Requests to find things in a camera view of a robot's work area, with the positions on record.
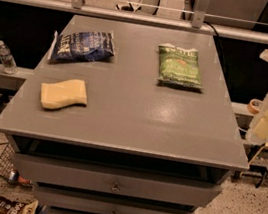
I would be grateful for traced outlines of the green jalapeno chip bag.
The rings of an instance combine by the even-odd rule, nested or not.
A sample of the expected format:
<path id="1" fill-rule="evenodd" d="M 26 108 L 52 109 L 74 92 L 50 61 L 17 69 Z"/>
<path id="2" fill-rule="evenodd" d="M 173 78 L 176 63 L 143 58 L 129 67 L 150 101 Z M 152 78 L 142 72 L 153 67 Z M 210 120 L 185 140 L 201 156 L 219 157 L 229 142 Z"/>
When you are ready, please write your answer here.
<path id="1" fill-rule="evenodd" d="M 198 65 L 198 51 L 184 49 L 172 44 L 159 45 L 160 67 L 158 79 L 165 83 L 202 89 Z"/>

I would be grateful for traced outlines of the blue chip bag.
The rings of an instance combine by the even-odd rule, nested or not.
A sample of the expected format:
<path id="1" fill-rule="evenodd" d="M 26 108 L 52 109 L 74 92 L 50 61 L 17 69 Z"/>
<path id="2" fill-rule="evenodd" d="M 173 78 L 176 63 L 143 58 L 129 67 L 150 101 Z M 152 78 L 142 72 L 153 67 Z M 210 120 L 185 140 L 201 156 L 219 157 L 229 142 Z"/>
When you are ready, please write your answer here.
<path id="1" fill-rule="evenodd" d="M 94 62 L 114 56 L 114 35 L 111 32 L 84 31 L 54 34 L 47 60 L 51 62 Z"/>

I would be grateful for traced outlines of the brown snack bag on floor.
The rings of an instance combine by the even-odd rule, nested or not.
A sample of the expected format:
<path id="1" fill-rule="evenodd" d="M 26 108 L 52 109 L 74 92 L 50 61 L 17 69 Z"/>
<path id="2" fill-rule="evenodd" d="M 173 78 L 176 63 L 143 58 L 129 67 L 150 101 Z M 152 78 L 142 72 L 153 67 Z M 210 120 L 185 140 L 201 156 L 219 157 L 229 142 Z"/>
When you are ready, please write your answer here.
<path id="1" fill-rule="evenodd" d="M 0 214 L 35 214 L 38 201 L 25 203 L 21 201 L 11 201 L 0 195 Z"/>

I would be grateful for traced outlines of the roll of tape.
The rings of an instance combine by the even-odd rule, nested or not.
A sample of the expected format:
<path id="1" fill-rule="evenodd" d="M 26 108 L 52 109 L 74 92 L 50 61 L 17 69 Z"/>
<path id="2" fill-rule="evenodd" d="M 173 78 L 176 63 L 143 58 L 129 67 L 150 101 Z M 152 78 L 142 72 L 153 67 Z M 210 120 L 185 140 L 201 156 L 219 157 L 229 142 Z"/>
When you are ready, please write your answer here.
<path id="1" fill-rule="evenodd" d="M 262 106 L 262 101 L 259 99 L 252 99 L 249 101 L 247 109 L 252 114 L 258 114 L 260 112 L 260 107 Z"/>

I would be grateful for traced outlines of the grey drawer cabinet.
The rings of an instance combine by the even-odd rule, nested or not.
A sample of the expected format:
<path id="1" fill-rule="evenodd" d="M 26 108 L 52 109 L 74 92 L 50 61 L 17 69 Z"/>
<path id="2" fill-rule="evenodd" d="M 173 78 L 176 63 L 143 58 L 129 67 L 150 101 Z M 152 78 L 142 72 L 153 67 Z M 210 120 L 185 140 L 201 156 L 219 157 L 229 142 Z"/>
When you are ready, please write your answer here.
<path id="1" fill-rule="evenodd" d="M 42 60 L 0 114 L 14 166 L 49 214 L 194 214 L 247 168 L 212 37 L 81 15 L 65 29 L 113 33 L 114 57 Z M 202 89 L 158 79 L 165 43 L 198 51 Z M 42 107 L 42 83 L 73 79 L 86 105 Z"/>

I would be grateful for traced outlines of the yellow sponge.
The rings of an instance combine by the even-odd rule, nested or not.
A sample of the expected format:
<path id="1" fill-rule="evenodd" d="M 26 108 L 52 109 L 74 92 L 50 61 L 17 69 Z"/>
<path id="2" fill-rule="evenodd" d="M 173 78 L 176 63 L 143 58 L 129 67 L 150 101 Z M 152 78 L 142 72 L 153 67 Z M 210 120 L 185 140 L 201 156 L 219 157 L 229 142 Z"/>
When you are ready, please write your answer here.
<path id="1" fill-rule="evenodd" d="M 82 80 L 66 80 L 41 84 L 41 104 L 47 110 L 57 110 L 70 105 L 86 105 L 87 91 Z"/>

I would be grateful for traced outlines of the clear water bottle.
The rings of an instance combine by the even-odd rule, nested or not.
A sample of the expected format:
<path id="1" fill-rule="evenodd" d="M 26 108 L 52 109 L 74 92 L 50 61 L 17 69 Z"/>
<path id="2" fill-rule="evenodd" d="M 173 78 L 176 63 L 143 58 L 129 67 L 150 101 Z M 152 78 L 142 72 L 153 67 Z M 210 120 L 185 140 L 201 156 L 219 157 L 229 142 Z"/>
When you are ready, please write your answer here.
<path id="1" fill-rule="evenodd" d="M 2 40 L 0 40 L 0 61 L 6 74 L 13 75 L 17 72 L 18 67 L 10 48 Z"/>

